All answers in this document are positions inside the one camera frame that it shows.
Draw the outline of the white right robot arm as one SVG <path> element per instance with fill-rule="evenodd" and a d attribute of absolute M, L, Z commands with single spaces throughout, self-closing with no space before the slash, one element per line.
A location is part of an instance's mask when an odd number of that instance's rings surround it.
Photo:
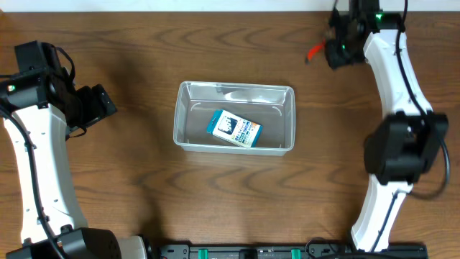
<path fill-rule="evenodd" d="M 445 136 L 449 121 L 423 94 L 410 61 L 407 11 L 384 12 L 378 0 L 353 0 L 347 14 L 333 8 L 325 41 L 328 65 L 367 63 L 377 84 L 382 121 L 364 144 L 369 185 L 351 227 L 356 253 L 382 254 L 408 197 L 431 200 L 449 184 L 451 164 Z"/>

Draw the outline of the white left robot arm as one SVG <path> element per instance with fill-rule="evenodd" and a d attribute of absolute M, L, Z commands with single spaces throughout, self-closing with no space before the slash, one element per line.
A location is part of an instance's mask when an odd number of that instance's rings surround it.
<path fill-rule="evenodd" d="M 19 70 L 1 79 L 1 117 L 22 193 L 21 247 L 8 258 L 148 258 L 144 238 L 91 228 L 78 203 L 66 142 L 116 112 L 102 85 L 77 88 L 65 51 L 32 41 L 14 49 Z"/>

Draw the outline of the red handled pliers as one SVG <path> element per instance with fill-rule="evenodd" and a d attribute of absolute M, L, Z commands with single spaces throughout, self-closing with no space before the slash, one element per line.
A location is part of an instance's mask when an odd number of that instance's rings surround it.
<path fill-rule="evenodd" d="M 326 41 L 325 40 L 322 40 L 319 44 L 313 46 L 308 52 L 307 52 L 307 55 L 305 57 L 305 63 L 306 64 L 309 64 L 309 62 L 312 61 L 312 59 L 314 58 L 314 56 L 316 54 L 318 54 L 320 51 L 322 51 L 326 46 Z"/>

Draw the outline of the blue white screw box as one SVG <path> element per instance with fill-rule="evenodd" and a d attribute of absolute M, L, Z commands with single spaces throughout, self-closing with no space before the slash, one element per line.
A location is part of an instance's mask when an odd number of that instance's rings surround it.
<path fill-rule="evenodd" d="M 206 128 L 208 134 L 245 148 L 256 146 L 262 130 L 262 125 L 223 109 L 214 112 Z"/>

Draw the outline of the clear plastic storage container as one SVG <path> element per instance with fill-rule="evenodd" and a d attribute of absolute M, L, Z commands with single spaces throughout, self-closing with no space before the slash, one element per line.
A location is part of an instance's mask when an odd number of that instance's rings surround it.
<path fill-rule="evenodd" d="M 184 81 L 173 140 L 185 151 L 283 156 L 295 145 L 289 86 Z"/>

